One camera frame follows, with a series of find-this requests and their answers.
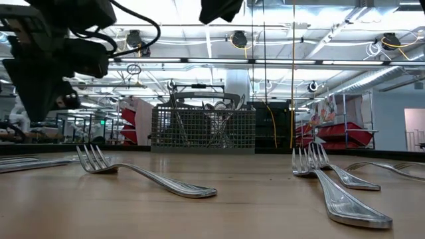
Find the white board panel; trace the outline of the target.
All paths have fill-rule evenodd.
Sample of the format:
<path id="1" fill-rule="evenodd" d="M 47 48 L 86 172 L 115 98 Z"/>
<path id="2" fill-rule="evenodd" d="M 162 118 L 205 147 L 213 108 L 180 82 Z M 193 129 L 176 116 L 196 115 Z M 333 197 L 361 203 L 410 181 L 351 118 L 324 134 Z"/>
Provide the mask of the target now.
<path id="1" fill-rule="evenodd" d="M 137 144 L 141 146 L 150 146 L 151 143 L 148 139 L 148 135 L 151 133 L 153 105 L 140 98 L 134 98 L 133 108 L 135 110 L 135 133 Z"/>

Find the silver air duct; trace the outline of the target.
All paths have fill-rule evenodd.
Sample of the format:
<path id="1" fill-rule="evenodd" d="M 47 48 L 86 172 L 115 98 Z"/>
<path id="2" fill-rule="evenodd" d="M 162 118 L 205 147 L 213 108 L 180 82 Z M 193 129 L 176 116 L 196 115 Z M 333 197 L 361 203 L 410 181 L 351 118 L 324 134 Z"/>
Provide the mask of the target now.
<path id="1" fill-rule="evenodd" d="M 412 66 L 391 66 L 389 68 L 370 71 L 358 75 L 342 83 L 341 85 L 330 89 L 329 92 L 324 92 L 319 97 L 327 98 L 330 95 L 342 94 L 344 92 L 362 92 L 364 90 L 367 90 L 384 82 L 388 82 L 400 76 L 414 76 L 420 75 L 422 73 L 425 74 L 425 66 L 420 66 L 419 68 L 413 68 Z"/>

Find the long ceiling light strip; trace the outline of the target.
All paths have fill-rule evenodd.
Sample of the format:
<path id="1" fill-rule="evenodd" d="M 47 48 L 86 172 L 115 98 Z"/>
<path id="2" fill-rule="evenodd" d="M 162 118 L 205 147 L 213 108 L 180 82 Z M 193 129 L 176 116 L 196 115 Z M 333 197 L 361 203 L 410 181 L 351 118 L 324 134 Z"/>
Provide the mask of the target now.
<path id="1" fill-rule="evenodd" d="M 299 64 L 336 66 L 425 66 L 422 61 L 381 61 L 381 60 L 274 60 L 237 58 L 111 58 L 109 62 L 122 63 L 200 63 L 200 64 Z"/>

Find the silver spoon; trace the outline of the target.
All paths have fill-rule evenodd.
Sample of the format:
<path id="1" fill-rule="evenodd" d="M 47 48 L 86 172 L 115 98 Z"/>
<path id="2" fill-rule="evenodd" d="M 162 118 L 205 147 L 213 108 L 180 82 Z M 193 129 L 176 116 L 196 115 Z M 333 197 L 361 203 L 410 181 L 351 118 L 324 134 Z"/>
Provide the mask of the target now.
<path id="1" fill-rule="evenodd" d="M 210 103 L 203 103 L 203 107 L 206 110 L 205 115 L 207 117 L 207 123 L 209 125 L 209 135 L 207 140 L 207 147 L 211 146 L 211 140 L 214 137 L 215 131 L 216 131 L 216 124 L 214 121 L 214 106 Z"/>
<path id="2" fill-rule="evenodd" d="M 250 141 L 250 126 L 246 124 L 244 102 L 245 95 L 243 94 L 228 116 L 226 136 L 228 137 L 230 148 L 246 148 Z"/>
<path id="3" fill-rule="evenodd" d="M 214 110 L 216 110 L 214 120 L 216 122 L 217 137 L 220 141 L 220 145 L 222 148 L 226 148 L 223 132 L 225 129 L 225 124 L 230 118 L 230 114 L 226 113 L 227 109 L 227 105 L 223 101 L 218 101 L 214 105 Z"/>

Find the metal rack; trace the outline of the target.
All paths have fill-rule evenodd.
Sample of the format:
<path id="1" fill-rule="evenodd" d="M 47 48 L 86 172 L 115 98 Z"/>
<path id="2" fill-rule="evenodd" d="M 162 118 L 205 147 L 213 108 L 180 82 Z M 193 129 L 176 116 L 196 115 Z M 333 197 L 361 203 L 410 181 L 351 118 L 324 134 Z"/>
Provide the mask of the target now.
<path id="1" fill-rule="evenodd" d="M 373 93 L 366 91 L 362 94 L 343 94 L 342 99 L 345 148 L 353 148 L 349 147 L 351 141 L 357 145 L 357 149 L 376 149 L 375 134 L 379 131 L 375 129 Z M 371 138 L 368 143 L 363 143 L 353 138 L 351 132 L 366 132 Z"/>

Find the red bin shelf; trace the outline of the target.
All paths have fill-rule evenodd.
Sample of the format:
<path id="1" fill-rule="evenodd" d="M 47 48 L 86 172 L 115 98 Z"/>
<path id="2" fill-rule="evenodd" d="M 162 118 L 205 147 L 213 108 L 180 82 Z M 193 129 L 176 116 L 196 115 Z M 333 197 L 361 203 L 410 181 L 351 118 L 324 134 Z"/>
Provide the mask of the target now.
<path id="1" fill-rule="evenodd" d="M 316 139 L 323 141 L 325 149 L 356 149 L 366 148 L 372 141 L 374 132 L 363 129 L 359 125 L 348 122 L 334 125 L 323 125 L 313 128 L 309 124 L 299 126 L 296 129 L 296 145 L 306 147 L 308 143 Z"/>

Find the black power box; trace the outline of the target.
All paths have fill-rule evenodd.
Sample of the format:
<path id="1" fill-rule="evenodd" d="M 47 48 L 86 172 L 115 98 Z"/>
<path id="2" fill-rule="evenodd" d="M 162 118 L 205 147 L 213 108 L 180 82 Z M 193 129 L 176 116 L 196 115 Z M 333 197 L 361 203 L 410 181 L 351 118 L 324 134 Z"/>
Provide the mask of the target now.
<path id="1" fill-rule="evenodd" d="M 256 148 L 285 148 L 290 146 L 290 104 L 283 102 L 254 102 L 256 110 Z"/>

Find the grey plastic silverware basket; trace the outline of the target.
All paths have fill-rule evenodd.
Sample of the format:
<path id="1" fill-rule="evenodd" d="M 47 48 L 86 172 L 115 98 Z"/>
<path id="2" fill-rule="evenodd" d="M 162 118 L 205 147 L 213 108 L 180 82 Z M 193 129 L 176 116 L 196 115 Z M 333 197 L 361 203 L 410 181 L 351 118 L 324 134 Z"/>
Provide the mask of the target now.
<path id="1" fill-rule="evenodd" d="M 246 148 L 230 148 L 226 127 L 223 136 L 226 148 L 222 148 L 217 137 L 217 129 L 211 140 L 211 146 L 207 147 L 209 135 L 209 125 L 205 115 L 206 110 L 203 103 L 210 103 L 213 106 L 218 101 L 223 101 L 227 105 L 226 113 L 230 114 L 235 105 L 240 101 L 238 94 L 218 93 L 218 92 L 182 92 L 175 93 L 177 107 L 183 127 L 187 134 L 187 146 L 183 145 L 179 126 L 175 117 L 171 101 L 156 105 L 152 110 L 151 122 L 151 150 L 155 153 L 208 153 L 208 154 L 253 154 L 255 151 L 256 137 L 256 110 L 252 106 L 246 109 L 246 124 L 250 126 L 250 141 Z"/>

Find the white column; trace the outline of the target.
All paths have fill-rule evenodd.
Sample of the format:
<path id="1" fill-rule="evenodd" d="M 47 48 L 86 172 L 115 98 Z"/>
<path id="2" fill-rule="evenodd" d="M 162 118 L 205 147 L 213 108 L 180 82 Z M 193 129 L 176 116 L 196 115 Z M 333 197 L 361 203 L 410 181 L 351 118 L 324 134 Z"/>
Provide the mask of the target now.
<path id="1" fill-rule="evenodd" d="M 248 71 L 227 70 L 224 90 L 229 94 L 245 95 L 245 100 L 248 100 L 250 96 L 250 77 Z"/>

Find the silver fork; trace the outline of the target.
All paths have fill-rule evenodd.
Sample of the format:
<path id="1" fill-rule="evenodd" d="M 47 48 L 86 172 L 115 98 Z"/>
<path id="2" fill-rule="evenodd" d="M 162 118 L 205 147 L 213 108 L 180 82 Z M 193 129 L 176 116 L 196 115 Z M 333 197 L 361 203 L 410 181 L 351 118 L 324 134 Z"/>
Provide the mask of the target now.
<path id="1" fill-rule="evenodd" d="M 141 167 L 129 163 L 112 163 L 108 160 L 102 150 L 97 145 L 83 145 L 83 151 L 80 146 L 76 146 L 76 152 L 82 168 L 91 174 L 113 174 L 117 173 L 120 168 L 129 169 L 136 172 L 154 183 L 162 186 L 167 191 L 179 195 L 180 197 L 203 199 L 217 196 L 218 191 L 214 188 L 202 187 L 189 183 L 184 183 L 175 179 L 158 175 L 154 172 L 142 169 Z"/>
<path id="2" fill-rule="evenodd" d="M 395 169 L 401 170 L 407 167 L 413 167 L 413 166 L 421 166 L 425 167 L 425 163 L 417 163 L 417 162 L 404 162 L 394 165 Z"/>
<path id="3" fill-rule="evenodd" d="M 394 165 L 392 165 L 390 163 L 363 161 L 363 162 L 353 163 L 353 164 L 347 166 L 345 168 L 345 170 L 346 171 L 353 171 L 353 170 L 359 169 L 360 167 L 364 167 L 366 165 L 373 165 L 373 166 L 376 166 L 376 167 L 380 167 L 380 168 L 392 171 L 393 173 L 402 175 L 403 177 L 425 182 L 425 177 L 419 177 L 419 176 L 411 175 L 410 173 L 405 173 L 402 170 L 395 169 Z"/>
<path id="4" fill-rule="evenodd" d="M 292 149 L 292 173 L 297 177 L 318 179 L 328 217 L 335 222 L 365 228 L 390 229 L 393 219 L 358 200 L 342 189 L 309 159 L 300 148 Z"/>
<path id="5" fill-rule="evenodd" d="M 342 168 L 334 164 L 330 164 L 329 157 L 326 154 L 324 146 L 322 146 L 322 144 L 320 143 L 313 142 L 313 141 L 310 142 L 308 144 L 308 155 L 310 156 L 311 160 L 314 161 L 315 164 L 320 169 L 334 171 L 337 174 L 340 183 L 346 188 L 364 190 L 364 191 L 380 191 L 381 190 L 381 187 L 379 185 L 360 179 L 346 172 Z"/>

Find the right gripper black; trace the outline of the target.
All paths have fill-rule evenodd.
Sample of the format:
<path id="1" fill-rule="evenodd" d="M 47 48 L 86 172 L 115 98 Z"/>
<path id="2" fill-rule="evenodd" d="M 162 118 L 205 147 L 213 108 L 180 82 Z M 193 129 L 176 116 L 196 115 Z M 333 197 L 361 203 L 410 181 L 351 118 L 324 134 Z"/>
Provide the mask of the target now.
<path id="1" fill-rule="evenodd" d="M 199 21 L 209 24 L 221 18 L 230 23 L 241 9 L 244 0 L 201 0 Z"/>

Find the red storage bins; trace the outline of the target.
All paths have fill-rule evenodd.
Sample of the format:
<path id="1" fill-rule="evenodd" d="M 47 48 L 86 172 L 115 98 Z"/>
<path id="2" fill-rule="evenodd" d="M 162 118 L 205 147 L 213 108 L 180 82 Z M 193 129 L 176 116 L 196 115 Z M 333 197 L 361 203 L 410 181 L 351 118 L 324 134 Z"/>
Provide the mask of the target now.
<path id="1" fill-rule="evenodd" d="M 128 145 L 137 145 L 137 133 L 135 130 L 135 112 L 131 109 L 124 108 L 121 118 L 126 121 L 120 134 L 124 137 L 124 143 Z"/>

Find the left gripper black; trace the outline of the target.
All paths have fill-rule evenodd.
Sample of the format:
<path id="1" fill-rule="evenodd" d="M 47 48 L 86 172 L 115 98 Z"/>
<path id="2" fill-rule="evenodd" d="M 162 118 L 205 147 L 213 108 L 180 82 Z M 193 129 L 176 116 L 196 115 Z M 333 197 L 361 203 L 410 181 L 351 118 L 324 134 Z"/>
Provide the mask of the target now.
<path id="1" fill-rule="evenodd" d="M 56 49 L 42 50 L 11 37 L 13 58 L 3 65 L 15 85 L 31 121 L 44 121 L 51 110 L 79 108 L 76 90 L 63 78 L 85 74 L 101 78 L 108 73 L 106 47 L 82 39 L 66 39 Z"/>

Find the colourful poster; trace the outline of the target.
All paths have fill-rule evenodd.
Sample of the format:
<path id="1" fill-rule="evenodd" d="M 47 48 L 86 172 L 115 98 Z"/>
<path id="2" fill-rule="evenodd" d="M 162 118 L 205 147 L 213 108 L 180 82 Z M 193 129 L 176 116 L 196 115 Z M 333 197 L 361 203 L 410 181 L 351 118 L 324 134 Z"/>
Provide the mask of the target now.
<path id="1" fill-rule="evenodd" d="M 324 100 L 313 104 L 311 111 L 310 124 L 320 125 L 324 123 L 334 122 L 336 116 L 335 96 L 328 96 Z"/>

